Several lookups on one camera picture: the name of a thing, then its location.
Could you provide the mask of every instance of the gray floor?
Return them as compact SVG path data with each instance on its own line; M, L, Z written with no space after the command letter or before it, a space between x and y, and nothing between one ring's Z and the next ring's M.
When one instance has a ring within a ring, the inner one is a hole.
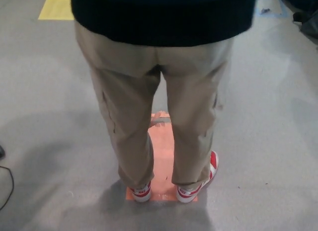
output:
M0 165L16 182L0 231L318 230L317 45L289 11L237 38L213 184L197 203L139 205L124 199L73 23L38 21L43 2L0 0ZM9 191L0 170L0 204Z

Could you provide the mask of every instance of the black jacket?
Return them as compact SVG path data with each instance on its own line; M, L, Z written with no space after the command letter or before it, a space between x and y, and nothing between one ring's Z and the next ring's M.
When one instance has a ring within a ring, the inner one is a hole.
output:
M71 0L75 19L111 40L196 46L251 27L255 0Z

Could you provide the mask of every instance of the yellow tape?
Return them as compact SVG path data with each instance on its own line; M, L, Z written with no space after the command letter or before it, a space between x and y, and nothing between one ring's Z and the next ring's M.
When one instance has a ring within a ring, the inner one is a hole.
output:
M71 0L45 0L39 20L74 20Z

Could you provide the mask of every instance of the pant leg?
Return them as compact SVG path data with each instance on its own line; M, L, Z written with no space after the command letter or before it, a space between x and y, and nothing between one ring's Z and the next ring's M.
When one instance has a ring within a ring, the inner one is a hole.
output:
M76 22L79 46L88 61L100 111L119 163L132 188L153 178L154 156L148 128L160 82L155 50L117 43Z
M209 178L217 89L232 44L158 49L175 142L172 182L178 186L194 188Z

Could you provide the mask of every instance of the red and white sneaker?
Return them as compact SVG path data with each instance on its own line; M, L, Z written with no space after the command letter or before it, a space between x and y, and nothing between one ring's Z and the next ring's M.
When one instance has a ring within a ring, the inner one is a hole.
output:
M151 198L151 181L141 189L132 189L131 194L137 202L146 202Z
M177 188L177 199L182 203L189 203L192 200L194 200L194 198L198 195L200 190L214 178L215 174L217 173L218 167L219 167L218 154L216 152L212 152L211 153L210 178L207 181L203 182L198 188L195 188L195 189L187 190L187 189L183 189L181 187L178 187Z

